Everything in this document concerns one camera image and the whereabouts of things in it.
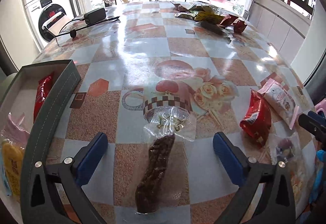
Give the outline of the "white red snack packet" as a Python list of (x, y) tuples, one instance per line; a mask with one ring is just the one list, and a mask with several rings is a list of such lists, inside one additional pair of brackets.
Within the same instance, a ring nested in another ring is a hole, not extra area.
[(285, 88), (279, 82), (269, 79), (258, 90), (258, 93), (264, 97), (276, 113), (285, 121), (289, 129), (293, 129), (300, 107)]

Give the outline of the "yellow snack packet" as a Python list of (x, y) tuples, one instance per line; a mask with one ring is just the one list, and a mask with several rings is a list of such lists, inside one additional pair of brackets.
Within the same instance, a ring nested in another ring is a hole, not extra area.
[(16, 201), (20, 202), (20, 176), (24, 158), (24, 148), (8, 140), (4, 140), (1, 146), (4, 170), (12, 195)]

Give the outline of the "pink snack packet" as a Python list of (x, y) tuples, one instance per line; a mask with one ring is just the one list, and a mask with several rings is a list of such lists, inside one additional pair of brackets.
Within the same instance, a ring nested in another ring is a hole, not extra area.
[(25, 114), (22, 113), (17, 119), (13, 118), (12, 113), (8, 113), (5, 125), (1, 131), (1, 136), (20, 147), (25, 148), (30, 133), (23, 127)]

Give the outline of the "brown sausage vacuum pack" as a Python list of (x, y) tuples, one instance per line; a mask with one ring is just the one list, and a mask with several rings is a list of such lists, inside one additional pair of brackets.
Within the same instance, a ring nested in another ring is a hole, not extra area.
[(177, 106), (159, 106), (145, 115), (134, 200), (139, 214), (179, 203), (187, 178), (185, 146), (195, 140), (196, 117)]

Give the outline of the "clear small snack packet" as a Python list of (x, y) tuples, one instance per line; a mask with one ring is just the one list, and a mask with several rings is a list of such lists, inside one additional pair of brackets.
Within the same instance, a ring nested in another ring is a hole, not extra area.
[(302, 155), (298, 133), (295, 132), (289, 137), (272, 134), (269, 137), (269, 150), (272, 164), (294, 161)]

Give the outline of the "white cabinet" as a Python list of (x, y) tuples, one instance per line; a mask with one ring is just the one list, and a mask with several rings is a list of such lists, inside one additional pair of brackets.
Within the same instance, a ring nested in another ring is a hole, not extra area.
[(308, 33), (311, 21), (281, 0), (254, 0), (249, 22), (291, 64)]

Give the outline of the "dark grey storage box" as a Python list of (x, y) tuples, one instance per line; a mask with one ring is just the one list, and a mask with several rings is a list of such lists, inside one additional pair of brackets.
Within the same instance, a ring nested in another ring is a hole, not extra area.
[[(53, 86), (34, 116), (38, 82), (54, 75)], [(8, 114), (25, 114), (30, 136), (20, 176), (20, 209), (23, 223), (70, 223), (61, 202), (53, 205), (45, 164), (61, 115), (81, 77), (73, 60), (56, 60), (24, 66), (18, 71), (1, 101), (1, 127)]]

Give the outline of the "red snack bag pile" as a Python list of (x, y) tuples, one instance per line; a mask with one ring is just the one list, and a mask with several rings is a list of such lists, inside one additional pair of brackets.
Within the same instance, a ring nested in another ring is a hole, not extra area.
[(222, 28), (232, 26), (236, 34), (241, 34), (246, 29), (247, 24), (245, 23), (245, 21), (239, 19), (239, 17), (235, 15), (227, 14), (224, 16), (223, 20), (219, 23), (219, 26)]

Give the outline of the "yellow snack bag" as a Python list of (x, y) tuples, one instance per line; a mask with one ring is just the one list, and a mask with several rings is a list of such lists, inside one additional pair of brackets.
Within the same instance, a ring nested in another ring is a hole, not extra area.
[(214, 25), (220, 24), (223, 19), (224, 16), (216, 14), (210, 6), (203, 6), (195, 17), (195, 21), (206, 21)]

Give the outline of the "white washing machine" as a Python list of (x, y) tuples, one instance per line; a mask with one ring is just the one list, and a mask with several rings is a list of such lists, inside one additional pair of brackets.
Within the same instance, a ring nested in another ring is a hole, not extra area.
[(24, 5), (31, 30), (42, 50), (53, 35), (47, 28), (59, 25), (62, 19), (74, 17), (69, 0), (32, 0)]

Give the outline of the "black power adapter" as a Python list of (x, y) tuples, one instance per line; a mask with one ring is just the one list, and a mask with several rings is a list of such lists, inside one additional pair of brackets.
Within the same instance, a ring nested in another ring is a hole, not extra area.
[(89, 11), (88, 13), (84, 14), (83, 18), (87, 25), (93, 25), (106, 18), (105, 8), (98, 8)]

